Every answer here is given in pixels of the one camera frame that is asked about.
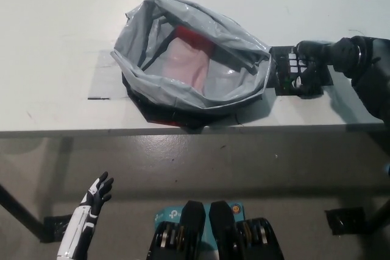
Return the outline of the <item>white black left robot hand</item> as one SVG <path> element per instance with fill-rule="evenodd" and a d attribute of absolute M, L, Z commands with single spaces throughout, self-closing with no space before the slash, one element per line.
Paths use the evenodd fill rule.
<path fill-rule="evenodd" d="M 111 199 L 113 178 L 104 172 L 85 193 L 74 210 L 64 233 L 57 259 L 86 259 L 99 214 L 105 202 Z"/>

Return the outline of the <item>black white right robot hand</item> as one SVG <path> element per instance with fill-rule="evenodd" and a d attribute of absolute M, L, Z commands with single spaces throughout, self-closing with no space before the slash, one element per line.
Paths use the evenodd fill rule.
<path fill-rule="evenodd" d="M 311 97 L 323 93 L 322 84 L 330 65 L 329 49 L 333 43 L 301 41 L 291 51 L 289 59 L 290 91 L 296 96 Z"/>

